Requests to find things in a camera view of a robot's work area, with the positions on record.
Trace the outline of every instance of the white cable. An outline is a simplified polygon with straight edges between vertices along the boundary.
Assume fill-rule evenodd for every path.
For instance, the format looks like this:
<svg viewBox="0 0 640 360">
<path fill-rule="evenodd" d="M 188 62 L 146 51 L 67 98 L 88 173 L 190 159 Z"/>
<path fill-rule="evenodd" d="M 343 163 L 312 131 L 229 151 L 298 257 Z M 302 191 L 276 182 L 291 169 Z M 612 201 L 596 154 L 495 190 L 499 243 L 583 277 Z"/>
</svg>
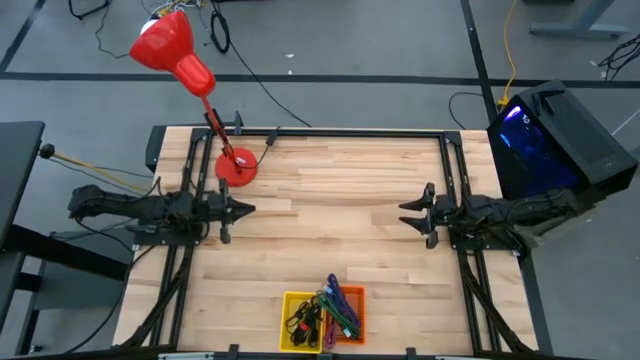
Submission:
<svg viewBox="0 0 640 360">
<path fill-rule="evenodd" d="M 631 119 L 636 117 L 636 115 L 638 115 L 638 113 L 640 113 L 640 109 L 636 110 L 636 112 L 634 112 L 633 115 L 629 116 L 629 118 L 627 120 L 625 120 L 620 126 L 618 126 L 617 129 L 613 130 L 613 132 L 611 133 L 611 136 L 615 136 L 618 131 L 622 130 L 623 127 L 627 126 L 629 121 L 631 121 Z"/>
<path fill-rule="evenodd" d="M 155 10 L 151 12 L 151 15 L 155 14 L 156 12 L 158 12 L 158 10 L 163 9 L 169 5 L 171 5 L 171 1 L 167 1 L 164 5 L 158 6 Z"/>
</svg>

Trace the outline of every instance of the black metal frame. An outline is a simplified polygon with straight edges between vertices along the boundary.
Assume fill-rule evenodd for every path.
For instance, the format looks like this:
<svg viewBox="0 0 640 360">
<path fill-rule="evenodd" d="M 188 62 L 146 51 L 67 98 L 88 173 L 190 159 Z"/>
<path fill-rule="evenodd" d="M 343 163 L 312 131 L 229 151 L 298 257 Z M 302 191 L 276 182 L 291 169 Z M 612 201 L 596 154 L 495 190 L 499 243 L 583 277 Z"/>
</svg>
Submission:
<svg viewBox="0 0 640 360">
<path fill-rule="evenodd" d="M 273 130 L 272 128 L 260 129 L 242 129 L 239 132 L 237 125 L 227 127 L 225 131 L 228 135 L 241 133 L 240 136 L 268 136 Z M 152 134 L 153 139 L 149 140 L 147 146 L 147 165 L 155 167 L 159 156 L 160 146 L 162 144 L 166 127 L 155 127 Z M 434 139 L 439 143 L 440 157 L 444 170 L 444 181 L 447 195 L 451 200 L 456 201 L 456 192 L 454 187 L 454 175 L 449 157 L 449 145 L 453 146 L 455 151 L 456 163 L 461 181 L 461 193 L 463 198 L 471 194 L 469 184 L 469 176 L 467 173 L 464 152 L 462 149 L 462 139 L 458 131 L 421 131 L 421 130 L 358 130 L 358 129 L 307 129 L 307 128 L 289 128 L 279 129 L 279 136 L 304 136 L 304 137 L 365 137 L 365 138 L 424 138 Z M 200 171 L 198 175 L 198 184 L 195 186 L 196 196 L 202 197 L 204 192 L 205 178 L 207 174 L 210 153 L 213 145 L 213 133 L 208 127 L 196 127 L 192 129 L 189 151 L 183 171 L 182 190 L 188 190 L 192 184 L 191 173 L 194 166 L 195 153 L 198 144 L 204 141 L 204 154 Z M 461 284 L 463 286 L 465 310 L 469 324 L 469 334 L 473 348 L 474 356 L 486 359 L 570 359 L 555 356 L 541 355 L 531 351 L 529 348 L 520 343 L 517 336 L 504 319 L 500 316 L 497 309 L 491 301 L 491 291 L 489 278 L 484 261 L 483 248 L 463 249 L 457 246 L 457 234 L 450 229 L 450 242 L 454 251 L 457 252 L 460 266 Z M 161 289 L 156 305 L 151 310 L 143 324 L 138 327 L 134 335 L 123 344 L 114 348 L 90 353 L 74 353 L 61 355 L 38 356 L 36 359 L 155 359 L 160 353 L 171 353 L 177 351 L 177 345 L 180 338 L 180 327 L 187 296 L 188 277 L 193 259 L 194 246 L 185 246 L 184 255 L 179 270 L 173 275 L 175 258 L 177 254 L 177 246 L 169 246 L 169 251 L 165 261 L 165 268 L 162 276 Z M 468 256 L 473 255 L 476 260 L 478 279 L 473 275 Z M 160 332 L 164 321 L 164 311 L 173 295 L 176 295 L 175 309 L 171 322 L 171 332 L 169 344 L 158 345 L 160 341 Z M 475 305 L 475 299 L 482 305 L 487 316 L 487 325 L 489 327 L 489 336 L 491 342 L 491 350 L 484 350 L 480 337 L 480 329 L 478 326 L 478 314 Z M 151 333 L 149 346 L 143 347 L 142 344 Z M 500 336 L 505 339 L 512 351 L 515 353 L 502 352 L 500 348 Z M 282 354 L 282 353 L 244 353 L 238 351 L 238 345 L 231 344 L 228 352 L 215 352 L 216 357 L 227 359 L 304 359 L 313 358 L 309 354 Z M 406 354 L 403 355 L 342 355 L 342 354 L 319 354 L 317 359 L 436 359 L 441 356 L 424 356 L 417 355 L 414 348 L 407 348 Z"/>
<path fill-rule="evenodd" d="M 272 130 L 270 128 L 268 129 L 267 128 L 262 128 L 262 129 L 243 128 L 241 129 L 241 131 L 239 131 L 240 126 L 241 125 L 236 124 L 235 127 L 227 127 L 225 131 L 227 132 L 228 135 L 240 134 L 240 136 L 242 135 L 268 136 L 270 131 Z M 152 134 L 154 134 L 155 137 L 160 137 L 160 138 L 150 139 L 149 141 L 149 144 L 147 147 L 147 159 L 146 159 L 147 166 L 149 168 L 155 169 L 155 165 L 157 163 L 158 154 L 159 154 L 159 148 L 160 148 L 160 146 L 158 145 L 162 144 L 162 138 L 164 137 L 165 129 L 166 127 L 155 127 L 152 131 Z M 192 137 L 191 137 L 191 145 L 188 153 L 187 165 L 191 163 L 190 159 L 193 156 L 193 153 L 195 152 L 194 139 L 196 139 L 197 141 L 199 136 L 196 132 L 208 131 L 208 129 L 204 127 L 195 128 L 193 131 L 194 133 L 192 133 Z M 439 147 L 440 147 L 440 155 L 441 155 L 442 166 L 444 170 L 444 181 L 447 189 L 447 195 L 451 198 L 451 200 L 453 200 L 454 202 L 456 201 L 454 175 L 453 175 L 450 158 L 449 158 L 449 149 L 448 149 L 449 144 L 453 146 L 455 151 L 455 158 L 456 158 L 458 172 L 460 176 L 460 182 L 461 182 L 462 197 L 464 198 L 465 196 L 471 194 L 469 176 L 467 173 L 467 167 L 466 167 L 466 162 L 464 158 L 464 151 L 462 149 L 462 139 L 460 136 L 460 132 L 458 131 L 421 131 L 421 130 L 394 131 L 394 130 L 358 130 L 358 129 L 306 129 L 306 128 L 286 129 L 285 128 L 285 129 L 279 129 L 278 135 L 279 136 L 306 136 L 306 137 L 365 137 L 365 138 L 392 137 L 392 138 L 435 139 L 438 141 Z M 188 177 L 190 174 L 191 174 L 191 170 L 189 171 L 185 170 L 185 173 L 184 173 L 185 178 Z M 496 310 L 496 308 L 492 304 L 489 277 L 487 274 L 487 268 L 486 268 L 486 263 L 484 259 L 484 253 L 483 253 L 484 249 L 478 248 L 478 249 L 469 250 L 469 249 L 463 249 L 462 247 L 457 248 L 458 242 L 456 241 L 456 236 L 457 234 L 455 234 L 454 231 L 450 232 L 451 246 L 457 252 L 458 261 L 460 264 L 461 284 L 463 286 L 465 309 L 466 309 L 467 319 L 469 323 L 469 334 L 471 338 L 471 344 L 472 344 L 474 355 L 482 354 L 487 358 L 499 358 L 500 356 L 502 356 L 502 354 L 506 354 L 506 356 L 509 356 L 509 358 L 514 358 L 513 357 L 514 355 L 502 352 L 501 342 L 500 342 L 500 333 L 502 333 L 502 336 L 505 338 L 505 341 L 507 342 L 508 345 L 510 345 L 513 351 L 530 350 L 526 346 L 518 348 L 516 345 L 514 345 L 514 344 L 521 344 L 521 343 L 519 342 L 517 336 L 515 336 L 515 333 L 513 333 L 511 329 L 509 329 L 508 325 L 506 325 L 506 322 L 504 322 L 503 318 L 500 316 L 499 312 Z M 187 248 L 187 251 L 189 251 L 189 256 L 191 256 L 193 248 L 192 247 Z M 475 258 L 478 279 L 476 279 L 473 276 L 473 274 L 470 272 L 470 265 L 468 262 L 469 255 L 473 255 Z M 166 265 L 165 273 L 163 274 L 163 284 L 165 283 L 166 278 L 168 278 L 168 276 L 172 273 L 172 264 L 175 261 L 172 259 L 174 258 L 175 258 L 175 254 L 172 257 L 167 256 L 167 262 L 165 263 Z M 181 309 L 181 307 L 184 306 L 184 299 L 186 296 L 186 292 L 181 293 L 181 295 L 182 296 L 179 295 L 178 300 L 176 301 L 176 309 Z M 478 315 L 477 315 L 477 310 L 475 305 L 475 298 L 478 298 L 479 302 L 485 308 L 486 317 L 487 317 L 487 326 L 489 329 L 491 351 L 485 351 L 482 347 L 480 329 L 478 325 L 478 317 L 477 317 Z M 172 329 L 176 329 L 180 327 L 180 320 L 181 320 L 181 315 L 174 316 L 174 319 L 171 325 Z M 161 327 L 161 322 L 157 325 L 157 328 L 160 328 L 160 327 Z M 152 345 L 157 344 L 157 342 L 155 342 L 157 341 L 157 339 L 159 339 L 159 334 L 156 335 L 155 338 L 152 337 L 151 344 Z M 172 330 L 170 345 L 177 346 L 178 340 L 179 340 L 179 333 L 174 336 L 174 331 Z M 432 356 L 423 357 L 423 356 L 415 356 L 413 354 L 415 354 L 415 349 L 409 348 L 407 349 L 407 355 L 397 355 L 397 356 L 396 355 L 384 355 L 384 356 L 375 355 L 375 357 L 380 359 L 394 359 L 394 358 L 395 359 L 400 359 L 400 358 L 431 359 L 431 358 L 434 358 Z M 532 358 L 536 358 L 536 356 L 537 357 L 541 356 L 533 352 L 519 354 L 519 355 L 522 355 L 523 356 L 522 358 L 530 358 L 531 356 L 533 356 Z M 278 359 L 282 359 L 282 358 L 308 359 L 309 358 L 308 355 L 302 355 L 302 354 L 300 355 L 290 354 L 290 355 L 283 356 L 283 354 L 276 354 L 276 353 L 237 353 L 235 352 L 234 357 L 235 356 L 238 356 L 237 358 L 254 358 L 254 357 L 259 357 L 259 358 L 273 357 Z M 339 357 L 340 359 L 360 358 L 357 355 L 339 355 L 339 354 L 330 355 L 329 358 L 331 358 L 331 356 Z"/>
</svg>

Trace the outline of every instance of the gray floor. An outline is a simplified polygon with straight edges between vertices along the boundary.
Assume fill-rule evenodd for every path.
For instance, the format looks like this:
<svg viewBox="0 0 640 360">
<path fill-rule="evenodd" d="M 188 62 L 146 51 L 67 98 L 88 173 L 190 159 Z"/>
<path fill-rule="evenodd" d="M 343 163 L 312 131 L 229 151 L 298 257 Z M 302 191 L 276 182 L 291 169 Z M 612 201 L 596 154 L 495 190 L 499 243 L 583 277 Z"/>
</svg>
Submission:
<svg viewBox="0 0 640 360">
<path fill-rule="evenodd" d="M 7 48 L 36 0 L 0 0 L 0 49 Z M 102 0 L 75 0 L 78 11 Z M 629 39 L 578 41 L 532 37 L 532 21 L 571 19 L 586 5 L 518 2 L 510 27 L 519 79 L 599 80 L 598 62 Z M 510 75 L 502 25 L 511 2 L 472 0 L 489 77 Z M 640 31 L 640 4 L 618 0 L 602 21 Z M 460 4 L 447 0 L 261 0 L 223 4 L 232 37 L 259 74 L 477 76 Z M 208 23 L 210 8 L 202 10 Z M 237 57 L 204 46 L 207 33 L 197 11 L 188 10 L 196 48 L 217 74 L 246 74 Z M 83 22 L 71 17 L 66 1 L 48 0 L 8 71 L 40 73 L 152 73 L 131 59 L 114 60 L 96 50 L 93 32 L 101 14 Z M 127 52 L 146 19 L 136 0 L 115 0 L 101 34 L 103 46 Z M 619 80 L 640 80 L 640 61 Z M 273 95 L 314 126 L 456 128 L 447 100 L 476 86 L 408 84 L 271 83 Z M 502 88 L 494 88 L 499 99 Z M 514 94 L 521 89 L 514 88 Z M 574 89 L 576 96 L 613 131 L 640 108 L 640 89 Z M 247 125 L 296 125 L 255 83 L 220 82 L 211 100 L 223 116 L 240 110 Z M 152 125 L 200 122 L 200 104 L 175 82 L 0 81 L 0 121 L 42 120 L 44 141 L 59 152 L 103 166 L 145 171 L 144 148 Z M 458 97 L 458 119 L 471 129 L 487 126 L 480 98 Z M 640 145 L 640 121 L 632 119 L 617 138 L 626 148 Z M 41 232 L 76 230 L 67 219 L 71 190 L 92 182 L 47 161 L 37 161 L 17 222 Z M 563 241 L 534 252 L 547 322 L 556 354 L 599 359 L 640 357 L 640 247 L 635 215 L 637 181 L 601 206 L 599 214 Z M 100 226 L 109 218 L 90 222 Z M 28 296 L 15 299 L 19 313 Z M 35 342 L 61 352 L 82 340 L 107 308 L 44 313 Z M 85 349 L 110 344 L 112 319 Z M 10 334 L 2 334 L 3 344 Z"/>
</svg>

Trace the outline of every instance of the yellow cable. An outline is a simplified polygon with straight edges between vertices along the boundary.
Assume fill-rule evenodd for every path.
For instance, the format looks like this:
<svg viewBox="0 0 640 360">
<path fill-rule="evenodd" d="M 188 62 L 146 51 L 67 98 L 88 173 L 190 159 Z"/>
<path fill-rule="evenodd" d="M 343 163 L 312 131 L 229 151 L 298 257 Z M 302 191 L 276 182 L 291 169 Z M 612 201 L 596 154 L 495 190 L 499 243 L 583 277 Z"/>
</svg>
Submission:
<svg viewBox="0 0 640 360">
<path fill-rule="evenodd" d="M 97 172 L 98 174 L 117 182 L 120 185 L 129 187 L 129 188 L 132 188 L 132 189 L 135 189 L 135 190 L 144 191 L 144 192 L 149 191 L 149 188 L 144 188 L 144 187 L 141 187 L 141 186 L 133 185 L 133 184 L 130 184 L 130 183 L 124 181 L 124 180 L 120 180 L 119 178 L 109 174 L 108 172 L 106 172 L 106 171 L 104 171 L 102 169 L 98 169 L 97 167 L 95 167 L 95 166 L 93 166 L 93 165 L 91 165 L 89 163 L 86 163 L 84 161 L 76 160 L 76 159 L 73 159 L 73 158 L 58 154 L 58 153 L 55 153 L 52 156 L 55 157 L 55 158 L 58 158 L 58 159 L 60 159 L 62 161 L 70 162 L 72 164 L 75 164 L 75 165 L 82 166 L 82 167 L 85 167 L 87 169 L 93 170 L 93 171 Z"/>
<path fill-rule="evenodd" d="M 509 59 L 509 64 L 511 65 L 512 74 L 511 74 L 511 79 L 509 79 L 507 86 L 504 88 L 504 94 L 502 95 L 502 99 L 498 101 L 498 105 L 501 105 L 501 106 L 505 106 L 509 103 L 509 88 L 511 87 L 511 83 L 513 82 L 513 80 L 515 80 L 516 78 L 516 66 L 513 64 L 513 59 L 511 59 L 511 52 L 509 51 L 509 37 L 508 37 L 509 20 L 511 20 L 511 13 L 513 12 L 513 9 L 516 7 L 516 1 L 517 0 L 513 0 L 513 3 L 511 4 L 511 9 L 509 9 L 509 13 L 507 14 L 507 19 L 504 22 L 504 49 L 507 51 L 507 58 Z"/>
</svg>

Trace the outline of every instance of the lamp base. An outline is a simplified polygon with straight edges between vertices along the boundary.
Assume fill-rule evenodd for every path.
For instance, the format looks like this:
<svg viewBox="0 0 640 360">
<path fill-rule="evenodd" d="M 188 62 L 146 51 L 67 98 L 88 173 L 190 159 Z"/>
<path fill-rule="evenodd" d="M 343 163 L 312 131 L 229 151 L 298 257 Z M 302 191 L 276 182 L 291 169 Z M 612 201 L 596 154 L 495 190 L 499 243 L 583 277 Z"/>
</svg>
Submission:
<svg viewBox="0 0 640 360">
<path fill-rule="evenodd" d="M 255 155 L 245 148 L 234 148 L 238 169 L 233 161 L 224 155 L 220 155 L 216 160 L 216 176 L 219 179 L 227 180 L 231 187 L 245 186 L 258 174 L 258 161 Z"/>
</svg>

